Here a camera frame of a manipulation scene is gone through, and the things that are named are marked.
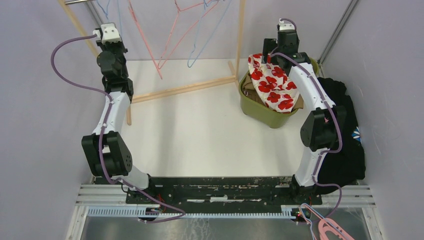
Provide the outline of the pink wire hanger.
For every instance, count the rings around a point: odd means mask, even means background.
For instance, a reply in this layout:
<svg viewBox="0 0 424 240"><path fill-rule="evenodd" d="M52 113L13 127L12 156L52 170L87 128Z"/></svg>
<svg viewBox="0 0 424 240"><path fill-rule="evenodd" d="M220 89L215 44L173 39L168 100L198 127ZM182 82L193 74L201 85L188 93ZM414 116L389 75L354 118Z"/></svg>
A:
<svg viewBox="0 0 424 240"><path fill-rule="evenodd" d="M171 24L168 37L165 41L163 51L158 57L157 69L162 70L165 65L181 51L182 45L186 42L188 53L186 55L186 66L192 68L197 62L212 36L215 34L220 21L211 28L205 40L200 39L202 27L210 20L209 15L225 0L175 0L175 18Z"/></svg>
<svg viewBox="0 0 424 240"><path fill-rule="evenodd" d="M137 30L139 32L139 35L140 35L140 37L141 37L141 39L142 39L142 41L143 41L143 43L144 43L144 45L146 47L146 50L147 50L147 52L148 52L148 54L150 56L150 59L151 59L153 65L154 65L154 67L156 69L156 72L158 73L159 78L162 80L163 79L162 72L161 72L161 70L159 68L158 63L156 62L156 60L155 60L155 58L153 56L153 52L152 52L152 50L150 48L150 45L149 45L149 43L148 43L148 41L146 39L146 36L144 34L144 31L142 30L141 24L138 21L138 18L136 16L135 11L134 11L134 8L133 8L132 1L131 0L128 0L128 10L129 10L129 13L130 13L133 21L134 21L135 26L137 27Z"/></svg>

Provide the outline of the red white patterned garment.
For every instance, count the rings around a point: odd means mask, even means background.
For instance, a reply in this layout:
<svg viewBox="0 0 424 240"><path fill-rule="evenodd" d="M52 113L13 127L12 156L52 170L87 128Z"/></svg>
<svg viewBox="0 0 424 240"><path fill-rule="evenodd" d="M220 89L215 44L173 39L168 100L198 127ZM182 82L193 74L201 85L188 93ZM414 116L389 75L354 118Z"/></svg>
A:
<svg viewBox="0 0 424 240"><path fill-rule="evenodd" d="M281 67L271 63L269 56L265 63L262 60L261 53L247 59L248 76L259 101L277 113L292 112L300 96L297 86Z"/></svg>

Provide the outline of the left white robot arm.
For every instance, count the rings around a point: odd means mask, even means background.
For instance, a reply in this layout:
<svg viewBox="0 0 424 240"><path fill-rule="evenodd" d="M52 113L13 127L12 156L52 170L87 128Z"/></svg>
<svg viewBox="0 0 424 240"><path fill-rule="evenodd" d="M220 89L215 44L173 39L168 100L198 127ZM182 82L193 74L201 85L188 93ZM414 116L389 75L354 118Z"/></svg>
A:
<svg viewBox="0 0 424 240"><path fill-rule="evenodd" d="M120 134L134 95L126 66L128 50L121 41L98 40L96 44L101 48L96 63L103 75L106 96L98 125L81 140L88 166L93 176L108 175L113 184L120 182L133 191L139 189L138 197L147 204L152 203L158 191L149 185L150 176L133 165L131 152Z"/></svg>

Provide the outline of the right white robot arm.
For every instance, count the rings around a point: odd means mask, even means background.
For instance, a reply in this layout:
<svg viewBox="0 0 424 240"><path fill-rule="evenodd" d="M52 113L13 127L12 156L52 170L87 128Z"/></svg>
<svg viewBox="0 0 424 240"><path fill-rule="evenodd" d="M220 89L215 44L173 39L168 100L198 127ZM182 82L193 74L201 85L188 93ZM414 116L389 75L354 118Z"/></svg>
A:
<svg viewBox="0 0 424 240"><path fill-rule="evenodd" d="M333 152L332 147L338 145L336 152L342 149L342 126L347 116L346 109L336 105L319 83L310 58L298 51L299 43L295 29L280 29L276 39L264 39L262 50L294 82L309 111L300 128L304 152L288 191L295 204L302 204L319 186L318 173L325 156Z"/></svg>

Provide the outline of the tan brown garment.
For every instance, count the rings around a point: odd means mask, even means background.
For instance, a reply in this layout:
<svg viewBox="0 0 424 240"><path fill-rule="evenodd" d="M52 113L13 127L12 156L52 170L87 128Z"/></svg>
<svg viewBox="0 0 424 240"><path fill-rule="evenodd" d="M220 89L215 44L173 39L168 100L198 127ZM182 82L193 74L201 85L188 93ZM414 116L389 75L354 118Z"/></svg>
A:
<svg viewBox="0 0 424 240"><path fill-rule="evenodd" d="M241 84L241 92L249 99L259 103L262 106L265 106L267 108L270 108L267 104L263 103L261 98L259 97L258 93L256 92L252 80L249 75L245 76L243 83ZM296 109L303 109L304 108L304 101L301 95L299 95L296 103L293 106L292 111Z"/></svg>

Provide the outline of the blue wire hanger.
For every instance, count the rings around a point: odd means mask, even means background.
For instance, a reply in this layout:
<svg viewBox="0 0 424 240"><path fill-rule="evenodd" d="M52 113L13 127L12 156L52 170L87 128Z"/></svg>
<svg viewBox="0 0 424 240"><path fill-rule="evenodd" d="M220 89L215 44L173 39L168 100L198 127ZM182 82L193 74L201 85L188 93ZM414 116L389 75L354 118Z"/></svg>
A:
<svg viewBox="0 0 424 240"><path fill-rule="evenodd" d="M227 15L232 2L232 0L203 0L201 2L202 10L195 24L192 47L186 62L189 69L202 56Z"/></svg>

